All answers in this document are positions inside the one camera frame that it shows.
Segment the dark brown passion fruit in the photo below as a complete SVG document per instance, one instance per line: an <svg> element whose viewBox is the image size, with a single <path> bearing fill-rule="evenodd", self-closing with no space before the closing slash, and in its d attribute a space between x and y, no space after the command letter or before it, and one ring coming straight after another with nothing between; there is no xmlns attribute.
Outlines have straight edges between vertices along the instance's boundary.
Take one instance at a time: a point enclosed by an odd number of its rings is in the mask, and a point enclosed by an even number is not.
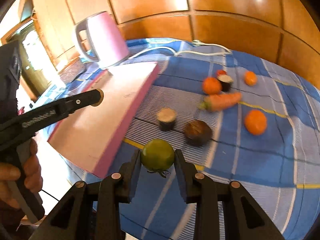
<svg viewBox="0 0 320 240"><path fill-rule="evenodd" d="M193 120L186 124L184 136L188 145L201 147L212 138L212 129L201 120Z"/></svg>

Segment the beige mushroom stump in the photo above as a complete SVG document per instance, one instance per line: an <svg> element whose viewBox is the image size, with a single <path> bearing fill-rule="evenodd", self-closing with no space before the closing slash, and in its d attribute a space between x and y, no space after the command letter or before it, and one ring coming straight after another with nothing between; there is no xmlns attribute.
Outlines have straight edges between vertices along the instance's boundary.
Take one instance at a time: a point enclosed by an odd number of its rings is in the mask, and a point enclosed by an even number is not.
<svg viewBox="0 0 320 240"><path fill-rule="evenodd" d="M157 120L161 131L170 131L176 122L176 112L170 108L162 108L157 113Z"/></svg>

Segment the blue plaid tablecloth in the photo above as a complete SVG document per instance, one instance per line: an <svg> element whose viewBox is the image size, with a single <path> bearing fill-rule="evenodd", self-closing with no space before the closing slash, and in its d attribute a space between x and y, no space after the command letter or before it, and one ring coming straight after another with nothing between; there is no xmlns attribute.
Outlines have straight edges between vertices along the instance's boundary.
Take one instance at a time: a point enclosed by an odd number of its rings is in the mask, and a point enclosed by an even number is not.
<svg viewBox="0 0 320 240"><path fill-rule="evenodd" d="M186 161L212 180L238 180L268 214L285 239L303 239L319 219L319 90L295 73L246 53L227 54L199 41L146 38L127 42L129 63L156 61L160 74L137 110L109 169L119 170L135 150L161 138L179 148ZM202 81L223 69L242 94L236 106L221 112L198 108ZM244 82L252 71L255 86ZM175 126L161 131L157 113L176 112ZM263 112L267 129L252 135L247 113ZM201 147L188 145L184 128L204 121L213 132Z"/></svg>

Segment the silver ornate tissue box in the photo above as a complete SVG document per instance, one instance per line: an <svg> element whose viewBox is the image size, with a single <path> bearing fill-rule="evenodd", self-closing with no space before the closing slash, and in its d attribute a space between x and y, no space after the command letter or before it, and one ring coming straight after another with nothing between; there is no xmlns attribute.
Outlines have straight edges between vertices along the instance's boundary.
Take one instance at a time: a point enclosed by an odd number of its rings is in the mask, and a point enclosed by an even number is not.
<svg viewBox="0 0 320 240"><path fill-rule="evenodd" d="M86 71L86 66L82 63L79 57L72 59L61 71L59 77L66 85L74 81L80 74Z"/></svg>

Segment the orange carrot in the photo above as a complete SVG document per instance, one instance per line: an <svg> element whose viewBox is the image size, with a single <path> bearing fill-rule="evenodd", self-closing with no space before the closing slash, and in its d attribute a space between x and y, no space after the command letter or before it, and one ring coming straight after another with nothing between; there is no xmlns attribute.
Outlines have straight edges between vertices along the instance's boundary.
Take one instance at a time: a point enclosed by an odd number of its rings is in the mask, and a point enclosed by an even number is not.
<svg viewBox="0 0 320 240"><path fill-rule="evenodd" d="M226 94L213 94L204 98L200 103L199 109L209 112L222 111L228 109L239 103L242 99L240 92L226 93Z"/></svg>

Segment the orange mandarin near kettle side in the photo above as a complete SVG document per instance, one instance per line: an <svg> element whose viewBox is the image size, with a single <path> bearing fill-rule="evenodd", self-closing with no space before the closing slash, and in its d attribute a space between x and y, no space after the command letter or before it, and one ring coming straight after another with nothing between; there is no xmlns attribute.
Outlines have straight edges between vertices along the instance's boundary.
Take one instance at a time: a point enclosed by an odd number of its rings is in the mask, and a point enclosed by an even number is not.
<svg viewBox="0 0 320 240"><path fill-rule="evenodd" d="M207 95L219 94L222 90L222 85L217 78L207 77L202 83L202 90Z"/></svg>

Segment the wooden panelled wardrobe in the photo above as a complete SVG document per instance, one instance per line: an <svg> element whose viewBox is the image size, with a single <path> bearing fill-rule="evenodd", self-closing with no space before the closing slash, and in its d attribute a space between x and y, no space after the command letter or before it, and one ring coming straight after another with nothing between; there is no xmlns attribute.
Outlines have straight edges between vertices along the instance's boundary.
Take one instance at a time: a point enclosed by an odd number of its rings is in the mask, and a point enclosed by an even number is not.
<svg viewBox="0 0 320 240"><path fill-rule="evenodd" d="M274 62L319 86L319 28L301 0L32 0L54 63L76 56L73 26L106 11L127 39L217 43Z"/></svg>

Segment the orange mandarin right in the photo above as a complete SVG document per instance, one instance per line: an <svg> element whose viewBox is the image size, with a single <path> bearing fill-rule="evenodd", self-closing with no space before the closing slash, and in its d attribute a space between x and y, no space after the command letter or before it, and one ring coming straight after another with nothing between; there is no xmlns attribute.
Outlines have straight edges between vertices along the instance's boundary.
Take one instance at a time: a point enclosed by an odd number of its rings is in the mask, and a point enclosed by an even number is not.
<svg viewBox="0 0 320 240"><path fill-rule="evenodd" d="M245 116L244 126L252 135L261 135L267 129L267 118L263 112L253 109Z"/></svg>

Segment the red apple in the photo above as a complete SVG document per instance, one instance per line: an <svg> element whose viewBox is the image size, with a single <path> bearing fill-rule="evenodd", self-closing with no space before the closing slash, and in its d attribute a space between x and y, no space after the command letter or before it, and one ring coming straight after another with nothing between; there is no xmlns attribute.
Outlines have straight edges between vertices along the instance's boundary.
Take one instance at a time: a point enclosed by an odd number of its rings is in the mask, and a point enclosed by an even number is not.
<svg viewBox="0 0 320 240"><path fill-rule="evenodd" d="M227 75L227 72L224 71L223 69L218 69L215 75L216 77L219 77L220 75Z"/></svg>

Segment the green tomato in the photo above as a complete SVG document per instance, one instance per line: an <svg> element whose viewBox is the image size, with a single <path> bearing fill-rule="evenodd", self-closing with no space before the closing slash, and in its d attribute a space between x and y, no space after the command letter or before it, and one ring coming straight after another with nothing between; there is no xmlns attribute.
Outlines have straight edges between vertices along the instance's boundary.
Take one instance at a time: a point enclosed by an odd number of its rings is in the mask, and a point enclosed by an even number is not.
<svg viewBox="0 0 320 240"><path fill-rule="evenodd" d="M152 139L142 149L141 162L149 173L166 178L175 160L172 146L163 139Z"/></svg>

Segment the pink white cardboard box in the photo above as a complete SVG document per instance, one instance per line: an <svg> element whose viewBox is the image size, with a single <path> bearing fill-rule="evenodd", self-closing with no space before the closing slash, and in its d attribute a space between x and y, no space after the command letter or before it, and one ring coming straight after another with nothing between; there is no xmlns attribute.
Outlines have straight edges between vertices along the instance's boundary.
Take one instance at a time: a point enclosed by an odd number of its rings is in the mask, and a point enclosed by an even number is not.
<svg viewBox="0 0 320 240"><path fill-rule="evenodd" d="M74 165L103 178L159 70L157 62L139 62L104 71L89 87L103 91L101 104L60 121L50 145Z"/></svg>

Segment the pink electric kettle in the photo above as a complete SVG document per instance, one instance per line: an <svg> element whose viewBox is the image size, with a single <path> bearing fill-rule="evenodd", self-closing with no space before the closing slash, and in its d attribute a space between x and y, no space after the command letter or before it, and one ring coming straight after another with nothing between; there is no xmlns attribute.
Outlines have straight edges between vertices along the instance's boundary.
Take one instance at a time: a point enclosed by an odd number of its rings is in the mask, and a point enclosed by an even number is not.
<svg viewBox="0 0 320 240"><path fill-rule="evenodd" d="M86 32L92 56L82 46L82 31ZM72 41L84 59L96 62L101 69L123 62L130 53L116 23L107 11L98 12L77 23L72 30Z"/></svg>

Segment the orange mandarin far small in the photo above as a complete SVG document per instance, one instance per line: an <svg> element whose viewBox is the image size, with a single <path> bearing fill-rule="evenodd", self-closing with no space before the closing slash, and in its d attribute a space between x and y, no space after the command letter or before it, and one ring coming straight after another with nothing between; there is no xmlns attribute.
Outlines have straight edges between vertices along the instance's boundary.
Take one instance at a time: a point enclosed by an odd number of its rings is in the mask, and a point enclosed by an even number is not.
<svg viewBox="0 0 320 240"><path fill-rule="evenodd" d="M258 78L256 74L252 71L247 71L244 74L244 82L248 86L255 86L257 84Z"/></svg>

